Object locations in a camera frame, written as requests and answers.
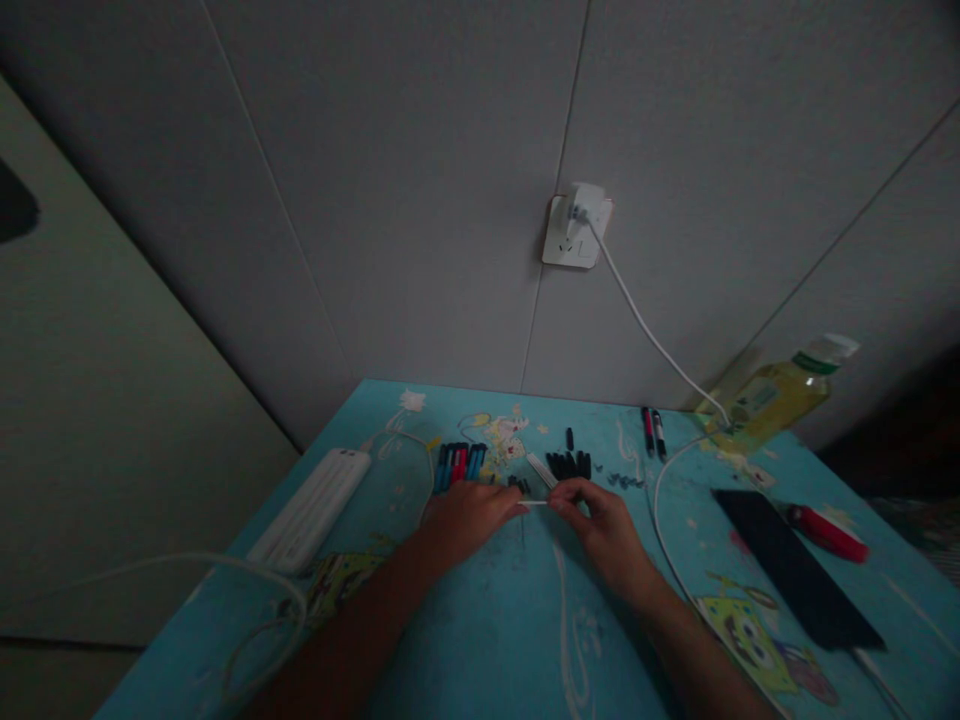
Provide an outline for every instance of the wall socket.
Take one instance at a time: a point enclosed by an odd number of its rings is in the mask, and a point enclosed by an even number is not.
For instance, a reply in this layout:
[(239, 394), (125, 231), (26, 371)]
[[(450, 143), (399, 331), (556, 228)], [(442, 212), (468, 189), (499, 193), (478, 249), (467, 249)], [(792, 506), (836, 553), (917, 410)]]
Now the wall socket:
[[(550, 203), (550, 218), (547, 221), (547, 236), (543, 242), (543, 262), (549, 265), (566, 265), (589, 270), (597, 264), (600, 257), (600, 245), (593, 232), (585, 223), (576, 223), (573, 232), (568, 233), (566, 195), (557, 195)], [(600, 204), (599, 217), (594, 221), (600, 237), (607, 231), (607, 223), (613, 213), (613, 201), (604, 200)]]

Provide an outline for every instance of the table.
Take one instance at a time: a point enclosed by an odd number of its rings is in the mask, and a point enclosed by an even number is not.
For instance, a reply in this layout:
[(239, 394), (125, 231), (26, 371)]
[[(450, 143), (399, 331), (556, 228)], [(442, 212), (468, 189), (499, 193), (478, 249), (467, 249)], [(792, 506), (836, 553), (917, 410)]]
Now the table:
[[(668, 452), (696, 438), (695, 416), (664, 412)], [(364, 381), (229, 549), (247, 551), (334, 447), (370, 448), (373, 465), (317, 555), (304, 589), (323, 617), (409, 536), (430, 495), (421, 445), (486, 442), (485, 474), (528, 480), (524, 455), (565, 449), (570, 427), (590, 452), (593, 480), (621, 494), (654, 562), (670, 577), (650, 520), (660, 468), (643, 451), (638, 408), (455, 388)], [(437, 451), (432, 452), (436, 463)], [(960, 593), (792, 434), (744, 459), (709, 441), (680, 457), (661, 491), (665, 541), (691, 590), (738, 646), (742, 663), (797, 718), (890, 717), (874, 685), (845, 653), (814, 646), (719, 506), (710, 488), (753, 477), (772, 497), (850, 523), (871, 547), (853, 565), (813, 553), (886, 640), (877, 664), (912, 716), (960, 716)], [(678, 705), (629, 612), (595, 580), (575, 537), (545, 507), (505, 526), (433, 590), (407, 629), (371, 699), (373, 717), (666, 717)], [(280, 589), (232, 568), (208, 574), (97, 715), (228, 717), (226, 659), (250, 630), (289, 611)], [(237, 682), (275, 657), (289, 627), (244, 650)], [(318, 709), (323, 698), (317, 698)]]

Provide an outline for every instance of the black pen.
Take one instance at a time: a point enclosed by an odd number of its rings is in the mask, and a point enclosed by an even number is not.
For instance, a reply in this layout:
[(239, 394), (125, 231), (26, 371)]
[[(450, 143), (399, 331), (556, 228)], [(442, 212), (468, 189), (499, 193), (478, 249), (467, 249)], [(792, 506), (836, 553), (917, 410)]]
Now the black pen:
[(660, 413), (657, 410), (654, 410), (652, 415), (653, 430), (657, 433), (657, 455), (660, 456), (660, 462), (666, 462), (667, 444), (663, 441), (663, 420), (660, 419)]
[(647, 455), (653, 457), (653, 419), (650, 417), (650, 408), (640, 410), (643, 415), (643, 438), (647, 443)]

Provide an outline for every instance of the white cable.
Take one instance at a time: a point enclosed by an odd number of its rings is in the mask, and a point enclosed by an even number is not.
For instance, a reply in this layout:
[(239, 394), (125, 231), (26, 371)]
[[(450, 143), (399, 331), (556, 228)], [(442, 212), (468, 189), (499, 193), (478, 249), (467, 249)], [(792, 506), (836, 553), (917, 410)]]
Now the white cable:
[(853, 657), (856, 658), (857, 662), (860, 663), (860, 667), (863, 668), (863, 671), (867, 674), (867, 676), (876, 680), (877, 684), (880, 685), (881, 693), (885, 692), (893, 702), (893, 705), (896, 707), (896, 709), (903, 713), (903, 716), (907, 718), (907, 720), (912, 720), (910, 713), (908, 713), (907, 709), (903, 707), (903, 704), (900, 702), (897, 694), (893, 692), (893, 688), (887, 685), (887, 681), (883, 679), (883, 673), (880, 672), (880, 668), (873, 661), (873, 658), (870, 657), (867, 651), (862, 648), (853, 648), (853, 650), (850, 652), (853, 654)]
[[(657, 474), (657, 480), (653, 485), (653, 504), (651, 506), (651, 513), (653, 515), (653, 530), (654, 530), (654, 533), (656, 533), (657, 542), (660, 543), (660, 549), (663, 551), (663, 556), (667, 559), (667, 565), (670, 566), (670, 572), (673, 573), (673, 577), (676, 579), (677, 584), (680, 585), (680, 589), (683, 590), (683, 594), (686, 596), (687, 601), (690, 603), (690, 605), (696, 608), (697, 613), (699, 613), (700, 616), (703, 618), (704, 622), (707, 624), (707, 627), (713, 627), (710, 624), (710, 618), (707, 617), (707, 615), (703, 612), (703, 609), (700, 607), (699, 603), (697, 603), (696, 598), (694, 598), (694, 596), (691, 594), (690, 589), (687, 587), (687, 584), (683, 582), (683, 578), (680, 576), (680, 573), (677, 571), (677, 566), (673, 564), (673, 558), (670, 557), (670, 551), (667, 550), (667, 544), (663, 541), (663, 533), (660, 531), (660, 514), (659, 514), (660, 485), (663, 483), (663, 478), (667, 472), (667, 469), (671, 465), (673, 465), (674, 460), (676, 460), (678, 457), (683, 455), (685, 452), (687, 452), (687, 450), (692, 448), (694, 445), (697, 445), (701, 441), (716, 435), (718, 432), (722, 432), (722, 431), (717, 429), (711, 433), (707, 433), (706, 435), (701, 435), (698, 438), (694, 438), (693, 440), (688, 442), (686, 445), (681, 447), (679, 450), (677, 450), (669, 458), (667, 458), (667, 461), (663, 463), (663, 467), (660, 468), (660, 472)], [(788, 717), (784, 707), (777, 701), (777, 699), (773, 696), (773, 694), (769, 690), (767, 690), (765, 687), (763, 687), (763, 685), (761, 685), (759, 682), (755, 680), (753, 681), (753, 684), (757, 687), (758, 690), (760, 690), (761, 693), (763, 693), (763, 696), (767, 699), (767, 702), (769, 702), (773, 706), (773, 708), (780, 713), (782, 717), (784, 718)]]
[(293, 598), (294, 602), (299, 606), (300, 612), (296, 618), (296, 625), (293, 630), (293, 634), (290, 636), (290, 640), (281, 650), (280, 654), (277, 656), (277, 659), (270, 664), (270, 666), (264, 670), (260, 675), (258, 675), (253, 681), (247, 683), (241, 688), (243, 691), (234, 693), (232, 696), (229, 694), (229, 679), (230, 672), (232, 671), (233, 665), (236, 662), (237, 658), (240, 655), (240, 651), (243, 647), (252, 640), (259, 632), (266, 628), (266, 625), (258, 628), (254, 633), (247, 636), (244, 641), (234, 650), (233, 655), (231, 655), (230, 661), (227, 665), (227, 673), (224, 678), (223, 693), (226, 700), (231, 700), (242, 694), (245, 694), (247, 691), (259, 687), (262, 683), (270, 679), (270, 677), (280, 669), (280, 667), (290, 658), (291, 655), (296, 651), (300, 636), (303, 633), (304, 628), (307, 624), (307, 598), (306, 595), (294, 585), (290, 580), (283, 577), (282, 575), (275, 573), (274, 571), (265, 568), (256, 563), (252, 563), (249, 560), (244, 560), (243, 558), (233, 557), (231, 555), (221, 555), (219, 553), (211, 552), (183, 552), (183, 553), (173, 553), (171, 555), (158, 555), (157, 557), (146, 558), (144, 560), (138, 560), (132, 562), (129, 565), (122, 565), (121, 567), (114, 568), (113, 570), (107, 570), (106, 572), (97, 573), (96, 575), (90, 575), (83, 578), (82, 580), (77, 580), (76, 582), (68, 583), (67, 585), (61, 585), (58, 588), (53, 590), (48, 590), (47, 592), (41, 593), (39, 595), (34, 595), (33, 597), (26, 598), (24, 600), (18, 600), (15, 603), (10, 603), (8, 605), (0, 608), (0, 615), (6, 614), (9, 610), (20, 605), (27, 605), (39, 602), (40, 600), (46, 600), (47, 598), (55, 597), (56, 595), (62, 595), (65, 592), (70, 590), (76, 590), (77, 588), (86, 587), (87, 585), (94, 585), (96, 583), (103, 582), (105, 580), (111, 580), (115, 577), (121, 575), (128, 575), (130, 573), (138, 572), (144, 568), (151, 567), (153, 565), (161, 565), (163, 563), (171, 562), (199, 562), (199, 563), (212, 563), (217, 565), (229, 565), (231, 567), (239, 568), (240, 570), (245, 570), (253, 575), (256, 575), (265, 580), (279, 585), (284, 590), (286, 590), (290, 596)]
[(427, 447), (427, 443), (424, 440), (421, 440), (416, 435), (411, 435), (410, 433), (405, 433), (400, 430), (382, 430), (377, 433), (374, 437), (380, 437), (380, 435), (403, 435), (405, 438), (410, 438), (423, 446), (423, 449), (427, 453), (427, 468), (430, 470), (430, 489), (427, 491), (427, 499), (423, 503), (423, 507), (420, 509), (420, 515), (417, 518), (417, 527), (423, 524), (423, 514), (427, 511), (427, 505), (430, 502), (430, 498), (433, 497), (433, 488), (436, 486), (436, 480), (433, 477), (433, 455), (430, 453), (430, 448)]
[(684, 379), (684, 381), (696, 390), (703, 397), (704, 400), (713, 405), (717, 411), (720, 413), (720, 417), (723, 418), (723, 426), (725, 428), (730, 427), (730, 418), (727, 417), (727, 411), (723, 409), (723, 406), (718, 403), (710, 393), (705, 392), (703, 388), (697, 385), (693, 380), (690, 379), (690, 376), (687, 375), (683, 368), (677, 365), (677, 362), (670, 356), (670, 353), (666, 351), (663, 345), (660, 344), (660, 341), (654, 337), (653, 332), (647, 327), (646, 321), (643, 319), (643, 315), (640, 314), (640, 311), (637, 309), (636, 303), (633, 302), (633, 297), (630, 295), (630, 291), (627, 290), (626, 284), (623, 282), (623, 278), (620, 277), (620, 271), (617, 270), (617, 264), (613, 261), (613, 257), (610, 255), (610, 251), (607, 249), (607, 246), (603, 242), (603, 238), (600, 236), (600, 233), (597, 232), (597, 228), (594, 227), (593, 218), (590, 217), (583, 210), (577, 216), (579, 219), (583, 220), (587, 224), (587, 227), (590, 228), (590, 232), (593, 233), (593, 236), (597, 239), (597, 243), (600, 245), (600, 249), (603, 250), (604, 256), (607, 258), (607, 264), (610, 266), (610, 269), (613, 271), (613, 277), (616, 278), (617, 285), (620, 286), (620, 291), (623, 293), (623, 297), (626, 298), (627, 304), (630, 306), (630, 310), (633, 312), (633, 317), (636, 318), (637, 324), (640, 325), (640, 329), (643, 330), (644, 334), (647, 336), (647, 339), (653, 343), (653, 346), (660, 351), (660, 354), (663, 355), (663, 359), (670, 363), (677, 375)]

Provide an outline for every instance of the black smartphone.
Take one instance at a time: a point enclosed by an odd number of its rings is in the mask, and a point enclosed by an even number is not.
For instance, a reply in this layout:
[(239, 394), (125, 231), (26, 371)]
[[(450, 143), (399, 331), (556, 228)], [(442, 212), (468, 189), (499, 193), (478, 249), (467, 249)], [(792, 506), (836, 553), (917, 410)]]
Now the black smartphone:
[(766, 497), (751, 490), (713, 496), (811, 640), (824, 650), (887, 649)]

